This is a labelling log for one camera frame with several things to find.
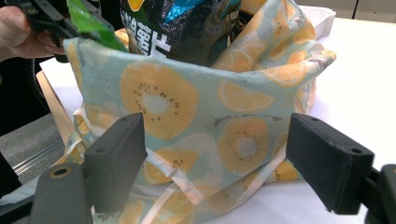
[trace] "white surface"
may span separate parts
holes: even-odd
[[[326,7],[303,7],[300,9],[311,20],[315,27],[317,38],[328,36],[332,31],[332,23],[335,19],[335,12]]]
[[[73,113],[81,106],[82,96],[70,63],[58,63],[53,58],[44,61],[40,66],[67,115],[73,120]]]
[[[374,167],[396,163],[392,144],[396,127],[394,52],[396,25],[335,19],[331,34],[319,41],[337,53],[337,60],[318,77],[318,97],[311,113],[375,153]],[[64,91],[60,69],[48,61],[43,70],[66,111],[77,109],[77,87]],[[63,74],[66,79],[70,74]],[[357,216],[328,213],[304,181],[265,184],[243,206],[208,223],[363,223]]]

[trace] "fabric bag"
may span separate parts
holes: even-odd
[[[290,115],[308,113],[335,54],[293,0],[267,0],[212,67],[64,42],[83,97],[63,161],[117,119],[144,116],[148,158],[120,216],[96,223],[198,223],[264,182],[299,178],[285,158]]]

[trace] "lemon slice print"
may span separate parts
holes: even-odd
[[[119,220],[119,224],[138,224],[143,213],[145,202],[136,200],[127,203]]]
[[[308,21],[305,24],[305,26],[300,31],[298,31],[293,37],[293,41],[296,44],[303,44],[307,41],[316,40],[316,39],[317,39],[317,35],[315,32],[315,28],[310,21]]]
[[[296,52],[293,52],[289,56],[287,63],[300,63],[305,59],[306,59],[306,51],[305,50],[296,51]]]
[[[227,108],[237,112],[263,110],[275,101],[270,95],[251,91],[225,79],[219,82],[218,97]]]
[[[251,172],[267,155],[267,125],[259,118],[234,119],[221,132],[218,148],[229,171],[238,175]]]
[[[151,223],[194,223],[194,220],[192,203],[182,191],[178,190],[166,201]]]
[[[277,40],[274,47],[271,49],[268,55],[271,60],[279,60],[283,57],[288,49],[289,40],[287,38],[282,38]]]
[[[131,10],[136,12],[142,7],[144,1],[145,0],[128,0],[128,4]]]
[[[160,169],[148,161],[143,163],[143,177],[152,185],[159,185],[172,181],[171,178],[166,176]]]
[[[254,38],[235,40],[212,68],[238,73],[250,71],[265,48],[265,42],[255,35]]]
[[[114,122],[117,121],[112,113],[99,105],[85,104],[85,114],[90,124],[107,130]]]
[[[132,113],[142,112],[145,130],[172,139],[191,123],[198,102],[196,89],[175,70],[158,63],[131,63],[121,74],[120,95]]]
[[[297,86],[306,76],[306,66],[303,63],[281,65],[262,71],[269,79],[285,88]]]

